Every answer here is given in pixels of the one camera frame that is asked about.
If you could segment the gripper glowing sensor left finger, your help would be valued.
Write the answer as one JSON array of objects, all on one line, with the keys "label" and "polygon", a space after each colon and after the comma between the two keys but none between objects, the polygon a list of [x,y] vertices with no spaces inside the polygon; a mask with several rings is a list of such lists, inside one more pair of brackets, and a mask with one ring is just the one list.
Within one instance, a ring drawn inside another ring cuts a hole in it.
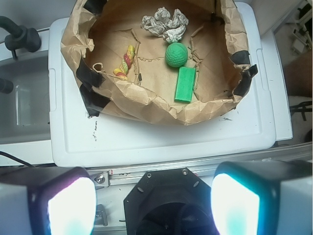
[{"label": "gripper glowing sensor left finger", "polygon": [[95,214],[95,184],[82,167],[0,170],[2,235],[89,235]]}]

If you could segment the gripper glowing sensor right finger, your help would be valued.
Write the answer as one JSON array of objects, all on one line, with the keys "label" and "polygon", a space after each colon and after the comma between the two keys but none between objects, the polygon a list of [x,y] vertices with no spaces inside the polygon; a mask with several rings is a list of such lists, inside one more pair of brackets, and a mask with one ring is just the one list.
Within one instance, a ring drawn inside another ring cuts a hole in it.
[{"label": "gripper glowing sensor right finger", "polygon": [[223,162],[212,181],[211,209],[222,235],[311,235],[313,164]]}]

